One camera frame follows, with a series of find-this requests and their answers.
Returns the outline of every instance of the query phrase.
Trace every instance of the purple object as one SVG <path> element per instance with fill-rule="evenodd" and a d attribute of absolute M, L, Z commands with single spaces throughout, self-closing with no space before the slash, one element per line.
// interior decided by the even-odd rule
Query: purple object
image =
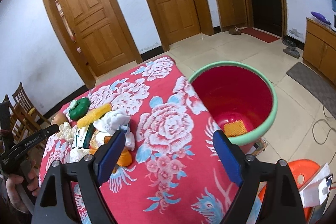
<path fill-rule="evenodd" d="M 316 17 L 318 20 L 322 21 L 325 24 L 331 25 L 330 21 L 326 19 L 323 15 L 317 12 L 310 12 L 314 17 Z"/>

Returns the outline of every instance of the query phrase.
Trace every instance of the red doormat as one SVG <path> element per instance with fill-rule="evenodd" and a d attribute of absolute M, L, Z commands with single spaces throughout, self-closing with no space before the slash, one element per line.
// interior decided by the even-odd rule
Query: red doormat
<path fill-rule="evenodd" d="M 265 33 L 265 32 L 261 32 L 261 31 L 258 31 L 256 29 L 253 29 L 253 28 L 245 28 L 245 29 L 242 29 L 240 30 L 242 33 L 245 33 L 245 34 L 249 34 L 253 37 L 256 37 L 262 41 L 265 41 L 267 43 L 271 43 L 271 42 L 274 42 L 276 40 L 279 40 L 279 38 L 277 37 L 274 37 L 268 33 Z"/>

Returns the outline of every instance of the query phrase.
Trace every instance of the shoe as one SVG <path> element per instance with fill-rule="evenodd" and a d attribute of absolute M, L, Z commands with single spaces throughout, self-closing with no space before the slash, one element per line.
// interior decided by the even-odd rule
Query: shoe
<path fill-rule="evenodd" d="M 237 27 L 234 27 L 229 30 L 229 34 L 242 34 L 242 33 Z"/>
<path fill-rule="evenodd" d="M 301 56 L 300 53 L 295 48 L 292 47 L 284 48 L 283 52 L 295 58 L 300 58 Z"/>
<path fill-rule="evenodd" d="M 291 41 L 291 40 L 289 40 L 289 39 L 287 39 L 287 38 L 283 39 L 283 40 L 282 40 L 282 43 L 283 43 L 284 45 L 286 45 L 286 46 L 289 46 L 289 47 L 292 47 L 292 48 L 296 48 L 296 44 L 295 44 L 295 42 L 293 42 L 293 41 Z"/>

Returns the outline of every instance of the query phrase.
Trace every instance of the brown shoe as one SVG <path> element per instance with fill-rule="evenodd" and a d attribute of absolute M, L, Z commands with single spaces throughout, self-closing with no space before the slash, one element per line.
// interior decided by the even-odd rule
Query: brown shoe
<path fill-rule="evenodd" d="M 237 27 L 234 27 L 229 30 L 229 34 L 242 34 Z"/>

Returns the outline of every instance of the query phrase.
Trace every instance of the cabinet door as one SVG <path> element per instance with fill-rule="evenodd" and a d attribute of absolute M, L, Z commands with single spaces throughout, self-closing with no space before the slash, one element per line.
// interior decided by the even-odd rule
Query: cabinet door
<path fill-rule="evenodd" d="M 320 68 L 324 45 L 325 43 L 321 39 L 307 33 L 303 59 L 307 60 L 314 67 Z"/>
<path fill-rule="evenodd" d="M 325 51 L 320 64 L 320 72 L 322 72 L 329 80 L 336 80 L 336 50 L 325 44 Z"/>

